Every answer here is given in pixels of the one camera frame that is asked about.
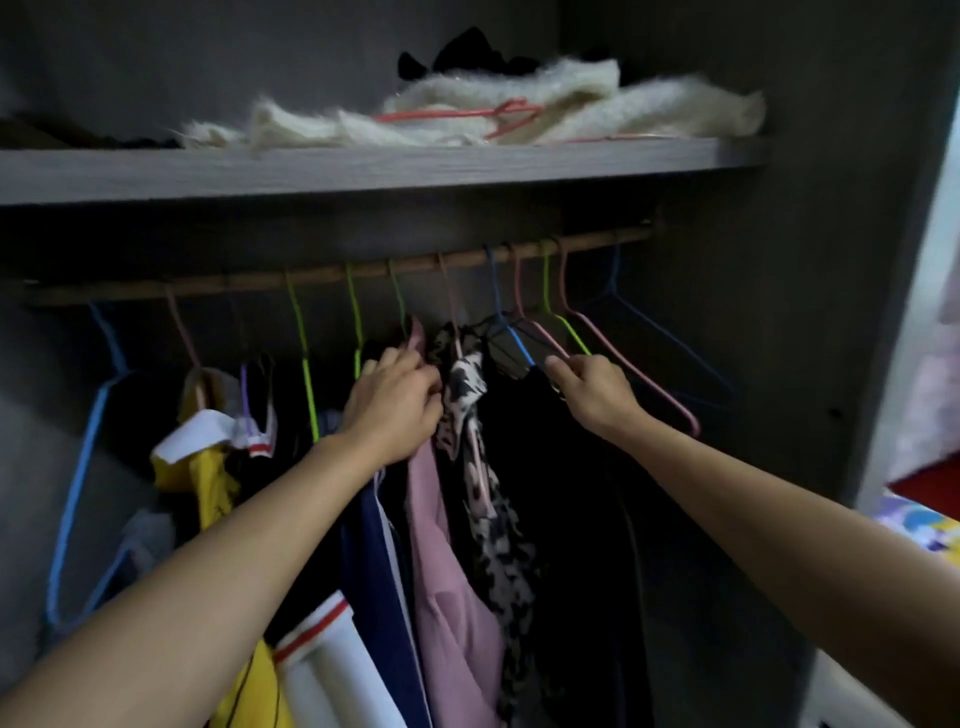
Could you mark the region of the grey wooden wardrobe shelf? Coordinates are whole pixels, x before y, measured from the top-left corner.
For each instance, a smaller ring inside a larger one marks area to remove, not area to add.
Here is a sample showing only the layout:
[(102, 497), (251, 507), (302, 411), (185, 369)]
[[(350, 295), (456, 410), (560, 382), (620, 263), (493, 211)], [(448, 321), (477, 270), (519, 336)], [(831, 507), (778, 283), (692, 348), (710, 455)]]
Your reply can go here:
[(558, 183), (766, 164), (762, 138), (559, 145), (0, 151), (0, 209)]

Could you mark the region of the white wardrobe door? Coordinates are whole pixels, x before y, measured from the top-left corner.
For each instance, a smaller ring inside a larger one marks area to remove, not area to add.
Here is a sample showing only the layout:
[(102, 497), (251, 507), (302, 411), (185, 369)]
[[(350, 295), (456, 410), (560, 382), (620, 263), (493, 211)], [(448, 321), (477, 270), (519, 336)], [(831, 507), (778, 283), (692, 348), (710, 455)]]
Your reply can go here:
[(855, 429), (839, 501), (871, 516), (882, 500), (899, 428), (935, 333), (960, 255), (960, 90), (949, 106), (942, 151), (918, 183), (894, 262), (881, 336)]

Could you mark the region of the white garment with red stripe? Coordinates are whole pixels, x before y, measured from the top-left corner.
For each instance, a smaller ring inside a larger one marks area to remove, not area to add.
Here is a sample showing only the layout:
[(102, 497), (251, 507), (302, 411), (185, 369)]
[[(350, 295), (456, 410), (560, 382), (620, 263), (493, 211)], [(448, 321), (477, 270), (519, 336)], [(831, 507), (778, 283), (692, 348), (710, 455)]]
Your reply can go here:
[(273, 651), (294, 728), (407, 728), (336, 590)]

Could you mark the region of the pink garment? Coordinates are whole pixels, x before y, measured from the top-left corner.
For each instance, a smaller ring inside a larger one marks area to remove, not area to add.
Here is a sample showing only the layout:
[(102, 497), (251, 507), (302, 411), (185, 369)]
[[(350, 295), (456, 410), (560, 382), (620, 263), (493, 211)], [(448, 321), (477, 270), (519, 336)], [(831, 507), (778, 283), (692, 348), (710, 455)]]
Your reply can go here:
[(431, 439), (407, 462), (416, 643), (434, 728), (502, 728), (503, 638), (450, 542)]

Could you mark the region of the black and white patterned garment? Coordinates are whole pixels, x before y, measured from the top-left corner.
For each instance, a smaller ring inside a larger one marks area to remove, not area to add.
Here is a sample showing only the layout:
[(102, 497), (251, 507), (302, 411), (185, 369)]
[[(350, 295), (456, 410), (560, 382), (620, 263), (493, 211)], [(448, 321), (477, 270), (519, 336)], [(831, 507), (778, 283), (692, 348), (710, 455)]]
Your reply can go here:
[(488, 458), (479, 414), (488, 391), (480, 338), (449, 321), (426, 358), (442, 378), (434, 448), (453, 549), (503, 638), (496, 711), (503, 728), (512, 728), (532, 672), (537, 551)]

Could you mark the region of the dark hanging garment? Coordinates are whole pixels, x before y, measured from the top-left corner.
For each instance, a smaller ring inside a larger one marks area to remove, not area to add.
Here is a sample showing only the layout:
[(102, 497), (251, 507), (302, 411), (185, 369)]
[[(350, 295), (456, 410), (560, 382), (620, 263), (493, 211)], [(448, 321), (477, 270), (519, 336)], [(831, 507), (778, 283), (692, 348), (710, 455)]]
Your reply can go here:
[[(354, 384), (353, 365), (346, 360), (326, 363), (311, 355), (309, 369), (318, 437), (324, 438), (341, 428), (342, 409)], [(249, 366), (247, 397), (254, 421), (261, 424), (266, 417), (268, 374), (276, 422), (274, 448), (271, 456), (228, 457), (227, 471), (239, 484), (237, 505), (246, 503), (296, 467), (314, 444), (303, 362), (299, 358)], [(277, 649), (284, 637), (336, 592), (345, 596), (350, 593), (348, 562), (353, 555), (358, 508), (358, 501), (352, 497), (295, 577), (265, 630), (264, 640), (269, 648)]]

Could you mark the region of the person's left forearm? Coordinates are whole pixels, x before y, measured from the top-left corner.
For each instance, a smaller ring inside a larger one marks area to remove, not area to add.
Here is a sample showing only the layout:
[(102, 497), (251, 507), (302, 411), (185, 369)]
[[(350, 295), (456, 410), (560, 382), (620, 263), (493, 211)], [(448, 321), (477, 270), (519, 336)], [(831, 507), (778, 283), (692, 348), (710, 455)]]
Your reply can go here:
[(322, 440), (109, 602), (0, 699), (0, 728), (202, 728), (385, 440)]

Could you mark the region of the person's right hand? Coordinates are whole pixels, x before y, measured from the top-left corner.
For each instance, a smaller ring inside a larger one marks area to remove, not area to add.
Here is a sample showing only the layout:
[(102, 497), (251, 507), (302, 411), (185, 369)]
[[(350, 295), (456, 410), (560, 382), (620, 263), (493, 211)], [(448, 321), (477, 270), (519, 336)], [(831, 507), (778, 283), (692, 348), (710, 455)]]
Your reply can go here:
[(609, 443), (630, 448), (649, 416), (618, 365), (603, 355), (551, 355), (544, 364), (578, 423)]

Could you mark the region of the white fluffy garment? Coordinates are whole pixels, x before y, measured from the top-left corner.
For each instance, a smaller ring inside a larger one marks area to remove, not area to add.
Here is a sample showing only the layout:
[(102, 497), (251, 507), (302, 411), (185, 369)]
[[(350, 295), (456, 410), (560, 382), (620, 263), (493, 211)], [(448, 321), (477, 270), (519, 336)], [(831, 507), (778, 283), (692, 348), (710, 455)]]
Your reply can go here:
[(332, 107), (298, 114), (258, 99), (244, 127), (184, 123), (176, 135), (186, 149), (251, 151), (315, 148), (446, 148), (559, 145), (597, 140), (746, 139), (762, 129), (762, 91), (740, 94), (699, 75), (620, 83), (615, 59), (563, 57), (533, 74), (430, 74), (388, 97), (377, 115), (418, 109), (483, 109), (524, 97), (545, 106), (532, 124), (491, 141), (497, 122), (485, 118), (435, 119), (395, 124)]

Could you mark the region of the yellow garment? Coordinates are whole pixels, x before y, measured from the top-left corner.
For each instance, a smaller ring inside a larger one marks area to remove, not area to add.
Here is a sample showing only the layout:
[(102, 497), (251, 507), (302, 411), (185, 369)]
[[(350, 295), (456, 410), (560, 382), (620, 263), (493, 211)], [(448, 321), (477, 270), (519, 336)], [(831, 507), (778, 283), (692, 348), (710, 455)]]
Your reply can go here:
[[(222, 370), (203, 368), (207, 408), (231, 417), (238, 415), (238, 379)], [(178, 407), (177, 428), (199, 412), (190, 371)], [(234, 511), (239, 483), (227, 471), (232, 448), (215, 445), (174, 465), (150, 455), (154, 484), (165, 493), (189, 493), (196, 498), (198, 528), (205, 531)], [(273, 651), (258, 639), (245, 663), (223, 693), (208, 728), (295, 728), (277, 672)]]

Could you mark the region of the person's right forearm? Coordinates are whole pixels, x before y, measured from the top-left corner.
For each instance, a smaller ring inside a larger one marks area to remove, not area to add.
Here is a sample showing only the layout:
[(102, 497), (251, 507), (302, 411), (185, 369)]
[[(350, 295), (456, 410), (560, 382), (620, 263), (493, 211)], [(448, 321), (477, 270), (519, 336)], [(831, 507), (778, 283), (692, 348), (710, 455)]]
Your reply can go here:
[(914, 728), (960, 728), (960, 568), (642, 412), (608, 436), (799, 632)]

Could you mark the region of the red cloth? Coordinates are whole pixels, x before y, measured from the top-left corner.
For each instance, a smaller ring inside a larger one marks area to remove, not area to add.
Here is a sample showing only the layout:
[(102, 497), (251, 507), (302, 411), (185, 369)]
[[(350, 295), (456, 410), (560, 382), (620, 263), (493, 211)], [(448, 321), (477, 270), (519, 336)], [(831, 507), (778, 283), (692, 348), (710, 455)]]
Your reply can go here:
[(892, 483), (888, 489), (960, 523), (960, 451)]

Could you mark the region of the brown wooden clothes rod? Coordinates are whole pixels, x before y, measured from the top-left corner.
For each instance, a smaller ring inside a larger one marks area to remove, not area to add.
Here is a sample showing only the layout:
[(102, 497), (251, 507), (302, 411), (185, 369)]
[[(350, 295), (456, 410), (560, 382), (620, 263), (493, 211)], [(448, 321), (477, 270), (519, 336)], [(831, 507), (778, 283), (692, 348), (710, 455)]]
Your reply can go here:
[(619, 227), (558, 238), (542, 238), (515, 245), (493, 246), (486, 249), (468, 249), (435, 252), (402, 257), (396, 260), (372, 260), (359, 263), (337, 263), (294, 269), (245, 273), (190, 275), (168, 280), (98, 281), (66, 284), (24, 284), (23, 298), (28, 305), (44, 308), (72, 308), (90, 302), (126, 303), (175, 298), (198, 298), (226, 294), (260, 293), (279, 290), (287, 284), (294, 286), (335, 285), (347, 281), (348, 276), (359, 279), (390, 278), (392, 274), (407, 275), (440, 273), (443, 270), (473, 269), (495, 263), (522, 261), (601, 250), (617, 245), (646, 242), (653, 238), (653, 224)]

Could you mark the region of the navy blue garment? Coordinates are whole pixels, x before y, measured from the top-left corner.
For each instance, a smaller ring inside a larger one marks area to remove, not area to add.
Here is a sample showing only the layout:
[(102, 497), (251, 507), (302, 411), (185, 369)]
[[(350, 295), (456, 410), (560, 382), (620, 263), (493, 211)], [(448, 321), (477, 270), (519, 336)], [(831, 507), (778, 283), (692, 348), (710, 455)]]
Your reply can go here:
[(405, 727), (434, 728), (404, 589), (404, 557), (379, 498), (388, 473), (378, 471), (340, 517), (341, 590)]

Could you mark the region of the black fabric item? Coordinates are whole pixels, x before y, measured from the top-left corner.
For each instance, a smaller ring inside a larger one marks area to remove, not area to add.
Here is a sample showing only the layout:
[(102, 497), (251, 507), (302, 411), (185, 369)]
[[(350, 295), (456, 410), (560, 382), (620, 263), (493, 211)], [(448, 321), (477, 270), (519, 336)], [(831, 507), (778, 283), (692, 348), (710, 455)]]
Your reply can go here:
[(527, 55), (506, 57), (491, 45), (483, 30), (473, 26), (446, 43), (430, 66), (404, 51), (397, 59), (396, 70), (403, 82), (416, 82), (430, 74), (455, 72), (523, 77), (545, 66), (545, 61)]

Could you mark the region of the person's left hand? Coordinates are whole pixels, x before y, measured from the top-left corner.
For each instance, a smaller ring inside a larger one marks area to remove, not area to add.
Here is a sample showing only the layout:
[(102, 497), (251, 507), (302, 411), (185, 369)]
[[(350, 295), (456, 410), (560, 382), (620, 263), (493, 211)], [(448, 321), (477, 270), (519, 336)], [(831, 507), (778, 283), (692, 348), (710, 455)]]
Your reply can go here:
[(359, 370), (342, 413), (341, 434), (365, 469), (409, 458), (435, 433), (442, 380), (414, 348), (388, 347)]

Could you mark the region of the white collar with striped trim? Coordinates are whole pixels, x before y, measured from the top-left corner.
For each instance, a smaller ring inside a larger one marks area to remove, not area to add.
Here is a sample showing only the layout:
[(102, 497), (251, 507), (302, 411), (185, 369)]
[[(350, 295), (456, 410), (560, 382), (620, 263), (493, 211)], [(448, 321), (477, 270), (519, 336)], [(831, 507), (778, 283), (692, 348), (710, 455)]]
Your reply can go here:
[(267, 409), (266, 429), (260, 430), (253, 417), (232, 417), (213, 409), (203, 409), (167, 435), (151, 452), (151, 457), (174, 465), (201, 451), (227, 445), (246, 451), (251, 457), (273, 457), (278, 439), (276, 409)]

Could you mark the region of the colourful patterned bedding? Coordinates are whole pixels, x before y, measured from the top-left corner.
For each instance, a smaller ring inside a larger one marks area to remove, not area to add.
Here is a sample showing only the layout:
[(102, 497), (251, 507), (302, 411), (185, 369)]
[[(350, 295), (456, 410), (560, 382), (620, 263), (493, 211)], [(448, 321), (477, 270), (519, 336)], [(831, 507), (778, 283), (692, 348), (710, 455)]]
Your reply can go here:
[(960, 521), (885, 490), (873, 519), (960, 569)]

